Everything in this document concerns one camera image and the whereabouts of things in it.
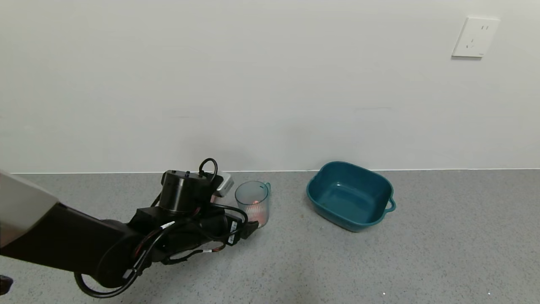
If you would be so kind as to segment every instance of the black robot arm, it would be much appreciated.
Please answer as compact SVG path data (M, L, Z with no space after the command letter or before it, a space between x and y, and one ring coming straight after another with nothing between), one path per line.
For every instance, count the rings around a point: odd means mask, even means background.
M214 163L214 173L203 171L208 161ZM259 223L249 222L242 210L210 203L212 195L223 196L232 186L230 176L218 174L211 158L201 164L198 173L163 173L161 184L162 191L154 203L137 209L129 223L98 220L56 202L30 229L3 245L0 253L74 272L84 293L110 298L125 291L153 262L171 265L194 254L218 252L248 238L258 228ZM241 217L226 213L226 209ZM210 241L221 246L197 249ZM189 250L193 251L172 258ZM106 288L117 289L92 290L82 274Z

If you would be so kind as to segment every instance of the baseboard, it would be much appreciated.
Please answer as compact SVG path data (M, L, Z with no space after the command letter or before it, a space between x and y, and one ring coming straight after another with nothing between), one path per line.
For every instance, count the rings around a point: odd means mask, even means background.
M370 169L371 171L451 171L451 170L470 170L470 171L479 171L479 170L540 170L540 168L445 168L445 169ZM229 173L265 173L265 172L317 172L319 170L232 170L226 171ZM54 172L54 173L13 173L19 175L25 174L162 174L162 171L155 172Z

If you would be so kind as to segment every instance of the plastic basin handle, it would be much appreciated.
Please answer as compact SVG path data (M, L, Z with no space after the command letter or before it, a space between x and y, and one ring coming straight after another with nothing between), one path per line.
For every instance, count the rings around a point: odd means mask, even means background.
M390 208L388 209L385 209L384 210L384 213L387 213L387 212L392 212L396 209L396 202L394 202L394 198L393 197L390 197Z

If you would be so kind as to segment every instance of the teal plastic basin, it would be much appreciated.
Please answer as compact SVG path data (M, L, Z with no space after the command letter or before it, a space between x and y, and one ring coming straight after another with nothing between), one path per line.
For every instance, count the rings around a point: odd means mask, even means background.
M394 211L393 193L386 178L347 162L325 164L307 185L315 211L353 232L379 223Z

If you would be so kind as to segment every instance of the speckled gray floor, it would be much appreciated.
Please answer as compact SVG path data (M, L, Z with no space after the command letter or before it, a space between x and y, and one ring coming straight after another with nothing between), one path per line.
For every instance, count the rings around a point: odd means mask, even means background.
M0 257L16 280L0 302L540 303L540 170L382 172L397 209L360 233L313 211L313 174L233 174L236 185L272 184L267 226L220 253L155 264L113 299L84 295L71 273ZM160 189L160 174L26 177L122 221Z

